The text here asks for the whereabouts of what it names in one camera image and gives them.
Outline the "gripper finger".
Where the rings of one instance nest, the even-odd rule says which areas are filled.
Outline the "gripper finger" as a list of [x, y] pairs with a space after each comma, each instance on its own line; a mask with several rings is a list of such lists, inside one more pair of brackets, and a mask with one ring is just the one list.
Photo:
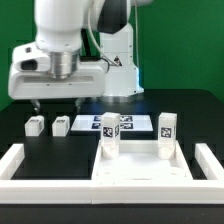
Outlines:
[[33, 109], [37, 115], [41, 113], [41, 104], [37, 99], [32, 99], [31, 104], [33, 105]]
[[75, 100], [75, 111], [76, 111], [77, 114], [80, 113], [81, 107], [82, 107], [82, 105], [83, 105], [84, 102], [85, 102], [85, 99], [84, 98], [77, 98]]

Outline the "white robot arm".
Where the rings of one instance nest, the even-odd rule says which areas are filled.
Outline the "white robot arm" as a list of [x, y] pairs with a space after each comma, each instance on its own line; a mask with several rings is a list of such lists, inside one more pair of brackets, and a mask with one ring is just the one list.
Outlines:
[[140, 95], [138, 28], [130, 12], [153, 0], [35, 0], [35, 41], [12, 54], [8, 94], [28, 99], [101, 98], [126, 101]]

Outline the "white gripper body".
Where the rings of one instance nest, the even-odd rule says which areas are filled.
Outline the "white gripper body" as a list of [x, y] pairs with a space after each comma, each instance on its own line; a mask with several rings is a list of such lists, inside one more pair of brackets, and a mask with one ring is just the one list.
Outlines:
[[8, 94], [16, 100], [98, 97], [105, 91], [107, 69], [105, 61], [81, 62], [68, 78], [55, 79], [47, 72], [21, 72], [12, 66]]

